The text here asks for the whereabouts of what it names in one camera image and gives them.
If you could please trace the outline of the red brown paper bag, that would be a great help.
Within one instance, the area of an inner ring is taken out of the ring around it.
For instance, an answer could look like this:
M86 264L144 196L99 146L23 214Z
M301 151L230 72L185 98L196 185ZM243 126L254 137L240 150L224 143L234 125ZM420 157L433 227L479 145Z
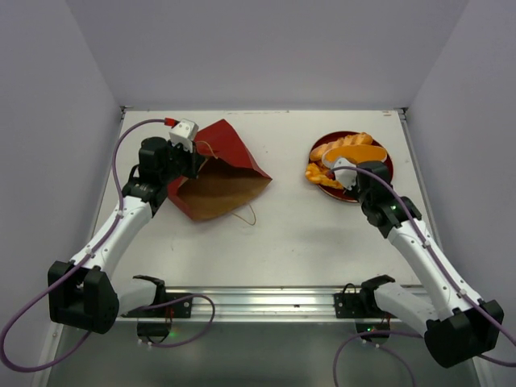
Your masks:
M201 129L195 143L206 158L198 176L180 177L168 186L169 201L193 221L230 214L257 198L273 180L225 119Z

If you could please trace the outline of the fake baguette bread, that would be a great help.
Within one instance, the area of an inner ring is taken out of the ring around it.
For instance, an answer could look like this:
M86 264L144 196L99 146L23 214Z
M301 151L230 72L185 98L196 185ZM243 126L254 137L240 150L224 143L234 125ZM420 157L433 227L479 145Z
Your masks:
M322 155L322 163L330 168L339 158L344 158L353 165L367 161L385 161L388 156L383 147L367 144L345 145L332 148Z

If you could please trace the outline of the long braided fake bread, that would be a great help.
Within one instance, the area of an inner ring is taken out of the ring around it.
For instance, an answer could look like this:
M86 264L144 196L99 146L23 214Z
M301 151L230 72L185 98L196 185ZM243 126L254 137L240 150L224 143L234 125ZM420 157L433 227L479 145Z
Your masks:
M319 162L306 166L305 177L312 184L343 190L343 186L330 173L330 169Z

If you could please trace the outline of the twisted orange fake bread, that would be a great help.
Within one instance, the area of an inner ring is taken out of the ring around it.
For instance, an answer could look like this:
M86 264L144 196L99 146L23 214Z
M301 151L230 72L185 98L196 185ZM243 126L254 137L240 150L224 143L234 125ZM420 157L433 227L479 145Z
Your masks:
M371 135L362 132L354 135L347 135L345 137L340 137L337 140L321 144L314 148L309 155L310 161L318 161L321 160L323 154L331 149L339 148L342 146L348 145L370 145L373 142L373 138Z

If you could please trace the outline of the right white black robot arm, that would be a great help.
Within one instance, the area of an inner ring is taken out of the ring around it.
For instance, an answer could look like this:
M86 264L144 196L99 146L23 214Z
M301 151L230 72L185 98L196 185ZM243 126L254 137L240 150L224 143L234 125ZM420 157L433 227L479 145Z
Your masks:
M402 254L430 298L425 302L383 275L362 283L362 312L374 317L384 311L401 319L444 368L493 350L504 318L501 306L485 301L460 277L414 203L394 192L382 162L358 164L356 171L358 200L368 222Z

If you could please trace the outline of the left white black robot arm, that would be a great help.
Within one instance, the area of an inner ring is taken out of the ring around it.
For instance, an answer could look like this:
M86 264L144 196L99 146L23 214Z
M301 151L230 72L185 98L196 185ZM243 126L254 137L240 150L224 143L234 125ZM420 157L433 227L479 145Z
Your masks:
M169 184L180 177L197 177L205 158L194 141L179 137L146 138L138 157L121 202L101 229L73 258L57 261L48 270L53 322L105 334L117 317L133 310L156 317L167 309L164 281L136 275L115 289L111 278L133 239L168 197Z

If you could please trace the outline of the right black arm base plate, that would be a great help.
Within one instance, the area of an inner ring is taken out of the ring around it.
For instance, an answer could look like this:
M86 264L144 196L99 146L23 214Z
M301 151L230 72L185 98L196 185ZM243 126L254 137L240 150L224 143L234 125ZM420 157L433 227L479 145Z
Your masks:
M382 310L376 299L374 291L378 287L367 285L360 287L352 283L346 284L340 291L333 294L333 307L336 318L395 318L394 314Z

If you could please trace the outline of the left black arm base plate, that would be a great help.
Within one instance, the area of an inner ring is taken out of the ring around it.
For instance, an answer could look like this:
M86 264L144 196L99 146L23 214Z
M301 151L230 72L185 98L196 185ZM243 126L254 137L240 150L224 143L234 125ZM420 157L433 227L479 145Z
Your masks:
M150 305L139 307L123 314L124 318L190 318L192 310L191 293L170 293L164 290Z

